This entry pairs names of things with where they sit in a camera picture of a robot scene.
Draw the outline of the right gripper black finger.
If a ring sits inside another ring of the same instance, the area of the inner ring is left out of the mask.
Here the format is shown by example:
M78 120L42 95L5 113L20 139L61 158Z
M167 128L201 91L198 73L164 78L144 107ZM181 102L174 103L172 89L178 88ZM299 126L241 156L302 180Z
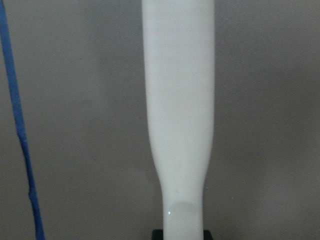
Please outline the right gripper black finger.
M213 236L209 230L200 232L175 231L166 233L162 229L152 230L152 240L213 240Z

